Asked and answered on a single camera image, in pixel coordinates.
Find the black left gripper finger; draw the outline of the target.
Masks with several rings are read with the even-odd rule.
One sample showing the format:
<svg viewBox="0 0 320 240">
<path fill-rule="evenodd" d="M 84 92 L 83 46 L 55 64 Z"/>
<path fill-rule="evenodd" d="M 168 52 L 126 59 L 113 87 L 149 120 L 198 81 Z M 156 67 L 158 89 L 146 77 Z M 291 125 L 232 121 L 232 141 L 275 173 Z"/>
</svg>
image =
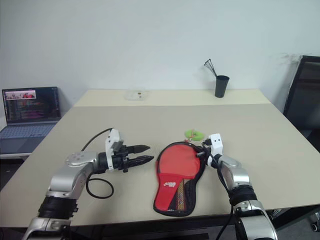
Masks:
<svg viewBox="0 0 320 240">
<path fill-rule="evenodd" d="M 127 146 L 126 147 L 126 151 L 128 152 L 128 154 L 138 154 L 138 153 L 142 153 L 144 151 L 149 150 L 150 147 L 147 145 L 131 145 L 131 146 Z"/>
<path fill-rule="evenodd" d="M 154 156 L 151 156 L 151 155 L 138 156 L 136 158 L 129 159 L 128 162 L 127 162 L 127 166 L 128 167 L 137 167 L 137 166 L 140 166 L 140 165 L 144 165 L 144 164 L 150 162 L 153 159 L 154 159 Z"/>
</svg>

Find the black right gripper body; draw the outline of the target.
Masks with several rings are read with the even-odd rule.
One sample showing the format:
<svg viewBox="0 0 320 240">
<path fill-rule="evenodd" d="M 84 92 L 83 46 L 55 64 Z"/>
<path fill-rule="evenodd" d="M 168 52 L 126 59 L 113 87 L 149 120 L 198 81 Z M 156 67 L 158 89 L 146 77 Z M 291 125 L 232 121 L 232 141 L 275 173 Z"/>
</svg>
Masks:
<svg viewBox="0 0 320 240">
<path fill-rule="evenodd" d="M 203 159 L 205 164 L 209 167 L 213 166 L 213 146 L 210 139 L 206 139 L 202 142 L 201 146 L 196 146 L 197 157 Z"/>
</svg>

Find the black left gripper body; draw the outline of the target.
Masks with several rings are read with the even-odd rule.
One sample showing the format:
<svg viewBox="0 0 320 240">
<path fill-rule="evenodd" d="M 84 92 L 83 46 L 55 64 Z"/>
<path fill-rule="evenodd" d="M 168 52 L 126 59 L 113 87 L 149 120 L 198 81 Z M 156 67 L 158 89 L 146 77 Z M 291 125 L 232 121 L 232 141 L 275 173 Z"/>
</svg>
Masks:
<svg viewBox="0 0 320 240">
<path fill-rule="evenodd" d="M 128 149 L 124 145 L 123 141 L 114 142 L 109 149 L 110 160 L 109 160 L 109 170 L 119 170 L 124 173 L 128 172 L 129 159 L 128 159 Z"/>
</svg>

